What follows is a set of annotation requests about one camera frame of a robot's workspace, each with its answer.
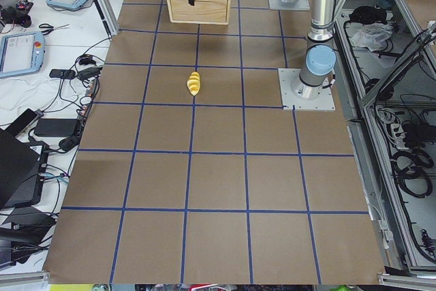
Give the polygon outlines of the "light wooden drawer cabinet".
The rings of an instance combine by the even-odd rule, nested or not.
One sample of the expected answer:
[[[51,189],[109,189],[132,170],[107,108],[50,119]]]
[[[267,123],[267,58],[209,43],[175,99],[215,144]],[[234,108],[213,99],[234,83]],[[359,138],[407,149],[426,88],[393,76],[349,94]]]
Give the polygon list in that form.
[[[231,0],[166,0],[170,21],[174,23],[193,23],[227,25],[230,19]]]

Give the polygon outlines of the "yellow toy bread loaf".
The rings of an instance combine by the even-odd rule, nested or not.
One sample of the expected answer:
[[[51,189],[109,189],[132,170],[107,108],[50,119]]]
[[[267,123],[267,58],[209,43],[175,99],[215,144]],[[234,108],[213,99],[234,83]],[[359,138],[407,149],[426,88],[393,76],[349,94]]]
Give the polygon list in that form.
[[[192,72],[187,79],[187,88],[192,96],[196,96],[201,88],[200,74]]]

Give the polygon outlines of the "blue teach pendant near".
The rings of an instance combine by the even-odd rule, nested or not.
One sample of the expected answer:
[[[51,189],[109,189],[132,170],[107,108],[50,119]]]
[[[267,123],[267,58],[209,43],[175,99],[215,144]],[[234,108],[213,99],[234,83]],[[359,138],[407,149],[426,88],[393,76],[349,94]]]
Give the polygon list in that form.
[[[5,35],[1,39],[1,78],[36,73],[44,61],[45,37],[39,32]]]

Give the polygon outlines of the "white crumpled cloth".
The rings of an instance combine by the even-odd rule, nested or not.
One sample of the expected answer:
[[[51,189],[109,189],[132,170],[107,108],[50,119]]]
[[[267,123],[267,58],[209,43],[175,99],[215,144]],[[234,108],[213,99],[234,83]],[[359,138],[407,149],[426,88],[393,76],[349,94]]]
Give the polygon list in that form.
[[[351,37],[351,44],[355,47],[368,48],[370,51],[382,50],[386,41],[390,39],[393,27],[382,23],[362,26]]]

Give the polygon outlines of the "black power adapter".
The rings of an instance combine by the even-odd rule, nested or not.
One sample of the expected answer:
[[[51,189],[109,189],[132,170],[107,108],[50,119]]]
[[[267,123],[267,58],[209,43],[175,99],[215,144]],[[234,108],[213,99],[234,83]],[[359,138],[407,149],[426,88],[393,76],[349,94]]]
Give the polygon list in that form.
[[[76,119],[40,119],[34,129],[34,134],[41,137],[67,137],[74,134]]]

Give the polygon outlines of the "black laptop computer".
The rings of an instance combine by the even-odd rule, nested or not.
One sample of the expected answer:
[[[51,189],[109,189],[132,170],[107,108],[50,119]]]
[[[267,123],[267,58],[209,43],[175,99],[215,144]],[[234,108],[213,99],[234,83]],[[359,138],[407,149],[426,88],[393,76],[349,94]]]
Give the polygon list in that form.
[[[21,142],[1,130],[1,208],[37,204],[44,184],[48,145]]]

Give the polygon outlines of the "black handled scissors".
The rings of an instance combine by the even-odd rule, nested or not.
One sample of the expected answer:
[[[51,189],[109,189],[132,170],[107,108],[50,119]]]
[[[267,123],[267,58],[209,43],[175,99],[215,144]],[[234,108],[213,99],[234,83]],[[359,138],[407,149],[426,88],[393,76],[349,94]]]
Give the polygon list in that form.
[[[49,35],[53,31],[60,30],[60,29],[69,29],[69,24],[66,25],[60,25],[60,26],[53,26],[48,23],[42,23],[38,26],[40,29],[40,32],[42,35]]]

